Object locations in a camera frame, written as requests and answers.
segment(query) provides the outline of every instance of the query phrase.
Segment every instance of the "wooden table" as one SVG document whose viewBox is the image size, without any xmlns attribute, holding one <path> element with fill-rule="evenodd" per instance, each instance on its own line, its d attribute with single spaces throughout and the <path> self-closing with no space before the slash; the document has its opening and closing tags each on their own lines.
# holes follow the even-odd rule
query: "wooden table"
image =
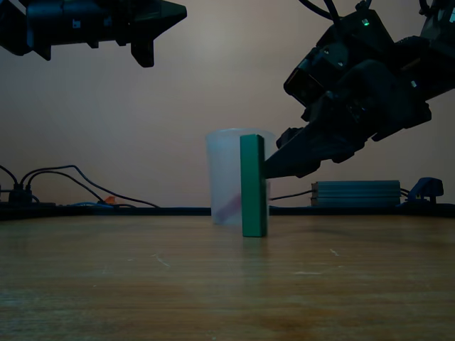
<svg viewBox="0 0 455 341">
<path fill-rule="evenodd" d="M 455 340 L 455 220 L 2 222 L 0 340 Z"/>
</svg>

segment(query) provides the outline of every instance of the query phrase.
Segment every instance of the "black robotic arm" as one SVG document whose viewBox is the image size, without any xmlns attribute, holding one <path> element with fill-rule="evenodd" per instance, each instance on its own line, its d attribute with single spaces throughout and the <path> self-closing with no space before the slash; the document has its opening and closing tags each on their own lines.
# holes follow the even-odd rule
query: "black robotic arm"
<svg viewBox="0 0 455 341">
<path fill-rule="evenodd" d="M 455 88 L 455 0 L 420 3 L 419 37 L 394 43 L 370 1 L 326 31 L 284 85 L 308 124 L 282 134 L 268 178 L 303 177 L 432 118 L 426 101 Z"/>
<path fill-rule="evenodd" d="M 154 66 L 154 39 L 186 18 L 186 7 L 162 0 L 21 0 L 22 13 L 0 0 L 0 46 L 50 60 L 52 45 L 100 41 L 131 44 L 142 67 Z"/>
</svg>

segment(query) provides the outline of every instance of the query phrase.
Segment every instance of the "plastic cup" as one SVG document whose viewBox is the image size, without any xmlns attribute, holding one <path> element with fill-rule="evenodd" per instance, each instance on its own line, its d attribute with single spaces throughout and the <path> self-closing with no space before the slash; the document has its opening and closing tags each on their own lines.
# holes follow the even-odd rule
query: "plastic cup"
<svg viewBox="0 0 455 341">
<path fill-rule="evenodd" d="M 256 134 L 264 138 L 265 157 L 275 147 L 275 135 L 259 129 L 225 129 L 206 136 L 210 176 L 212 219 L 215 224 L 242 224 L 240 137 Z"/>
</svg>

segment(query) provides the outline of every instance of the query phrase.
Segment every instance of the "black cable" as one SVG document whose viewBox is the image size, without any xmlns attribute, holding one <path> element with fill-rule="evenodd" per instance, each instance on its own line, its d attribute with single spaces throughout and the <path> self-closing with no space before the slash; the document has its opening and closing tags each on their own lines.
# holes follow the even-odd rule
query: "black cable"
<svg viewBox="0 0 455 341">
<path fill-rule="evenodd" d="M 336 30 L 340 33 L 341 32 L 341 18 L 338 15 L 338 11 L 336 10 L 335 5 L 333 4 L 332 0 L 324 0 L 324 3 L 327 6 L 328 11 L 323 10 L 322 8 L 316 6 L 309 0 L 299 0 L 299 2 L 304 5 L 306 8 L 310 9 L 314 13 L 328 19 L 332 20 Z"/>
<path fill-rule="evenodd" d="M 27 174 L 25 174 L 25 176 L 21 180 L 21 184 L 23 184 L 25 182 L 25 180 L 27 179 L 27 177 L 29 175 L 33 174 L 33 173 L 41 172 L 41 171 L 54 171 L 54 170 L 57 170 L 57 169 L 66 169 L 66 168 L 74 168 L 85 179 L 85 181 L 87 181 L 90 185 L 95 186 L 96 188 L 98 188 L 100 190 L 103 190 L 106 193 L 109 193 L 109 194 L 114 195 L 116 197 L 120 197 L 121 199 L 129 200 L 129 201 L 133 201 L 133 202 L 140 202 L 141 204 L 150 205 L 150 206 L 153 206 L 155 208 L 159 208 L 158 205 L 155 205 L 155 204 L 153 204 L 151 202 L 138 200 L 138 199 L 133 199 L 131 197 L 125 197 L 124 195 L 116 194 L 116 193 L 112 192 L 111 190 L 107 190 L 106 188 L 103 188 L 100 185 L 97 185 L 96 183 L 92 182 L 89 178 L 87 178 L 87 176 L 85 176 L 85 174 L 77 166 L 74 166 L 74 165 L 61 166 L 61 167 L 40 168 L 40 169 L 32 170 L 31 172 L 28 172 Z"/>
<path fill-rule="evenodd" d="M 329 12 L 327 11 L 324 11 L 322 8 L 316 6 L 315 4 L 313 4 L 312 2 L 310 2 L 309 0 L 299 0 L 299 2 L 304 5 L 307 9 L 309 9 L 310 11 L 313 11 L 314 13 L 328 19 L 328 20 L 332 20 L 332 16 L 330 15 Z"/>
<path fill-rule="evenodd" d="M 14 181 L 14 185 L 17 185 L 17 178 L 16 176 L 14 176 L 14 174 L 12 172 L 10 172 L 8 169 L 6 169 L 5 167 L 3 166 L 0 166 L 0 169 L 2 169 L 3 171 L 5 171 L 9 176 L 11 176 L 11 178 L 13 179 Z"/>
<path fill-rule="evenodd" d="M 44 170 L 42 172 L 37 172 L 35 174 L 32 175 L 32 177 L 30 178 L 30 180 L 28 181 L 28 185 L 27 186 L 30 186 L 31 185 L 31 181 L 33 180 L 33 178 L 35 178 L 36 176 L 40 175 L 40 174 L 58 174 L 58 175 L 61 175 L 61 176 L 65 176 L 66 178 L 68 179 L 71 179 L 72 181 L 74 181 L 75 183 L 77 183 L 79 186 L 85 188 L 86 190 L 88 190 L 90 193 L 92 193 L 100 202 L 104 202 L 104 200 L 95 192 L 93 192 L 91 189 L 89 189 L 86 185 L 84 185 L 83 183 L 77 181 L 76 179 L 74 179 L 71 175 L 68 175 L 68 174 L 64 174 L 64 173 L 61 173 L 61 172 L 54 172 L 52 170 Z"/>
<path fill-rule="evenodd" d="M 12 193 L 12 192 L 16 192 L 15 190 L 0 190 L 0 193 Z M 23 193 L 23 194 L 27 194 L 27 195 L 30 195 L 32 197 L 32 199 L 34 199 L 36 201 L 36 203 L 40 203 L 40 200 L 33 194 L 30 194 L 30 193 Z"/>
<path fill-rule="evenodd" d="M 332 0 L 324 0 L 324 3 L 326 4 L 328 12 L 331 15 L 335 28 L 338 30 L 338 32 L 340 32 L 341 19 L 340 16 L 338 15 L 338 11 L 336 10 L 335 4 L 333 3 Z"/>
<path fill-rule="evenodd" d="M 299 197 L 301 195 L 309 194 L 309 193 L 312 193 L 312 192 L 313 192 L 312 190 L 307 190 L 306 192 L 297 193 L 297 194 L 291 194 L 291 195 L 285 195 L 284 197 L 273 197 L 269 201 L 287 199 L 288 197 Z"/>
<path fill-rule="evenodd" d="M 420 4 L 420 14 L 423 16 L 428 16 L 431 14 L 431 8 L 428 6 L 427 0 L 419 0 Z"/>
</svg>

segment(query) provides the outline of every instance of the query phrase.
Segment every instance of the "green block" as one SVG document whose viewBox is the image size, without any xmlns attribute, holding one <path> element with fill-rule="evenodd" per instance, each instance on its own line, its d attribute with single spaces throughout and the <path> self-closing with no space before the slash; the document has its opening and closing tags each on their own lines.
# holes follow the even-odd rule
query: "green block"
<svg viewBox="0 0 455 341">
<path fill-rule="evenodd" d="M 242 231 L 244 237 L 267 236 L 267 180 L 264 171 L 264 138 L 240 137 L 242 174 Z"/>
</svg>

